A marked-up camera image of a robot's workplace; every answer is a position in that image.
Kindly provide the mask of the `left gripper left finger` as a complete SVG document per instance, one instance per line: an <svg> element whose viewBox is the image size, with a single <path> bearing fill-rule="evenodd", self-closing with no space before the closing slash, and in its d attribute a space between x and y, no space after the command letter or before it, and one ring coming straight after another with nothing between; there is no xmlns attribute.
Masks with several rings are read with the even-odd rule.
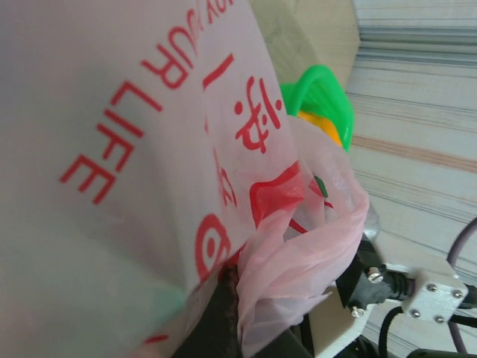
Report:
<svg viewBox="0 0 477 358"><path fill-rule="evenodd" d="M238 338L239 281L236 266L227 265L196 328L174 357L242 357Z"/></svg>

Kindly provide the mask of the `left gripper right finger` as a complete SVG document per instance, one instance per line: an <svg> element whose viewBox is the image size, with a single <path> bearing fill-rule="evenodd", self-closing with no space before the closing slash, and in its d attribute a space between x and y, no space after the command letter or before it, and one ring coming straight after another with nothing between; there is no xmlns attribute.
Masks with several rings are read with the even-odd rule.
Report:
<svg viewBox="0 0 477 358"><path fill-rule="evenodd" d="M312 356L312 336L309 325L301 323L289 327L253 357L308 358Z"/></svg>

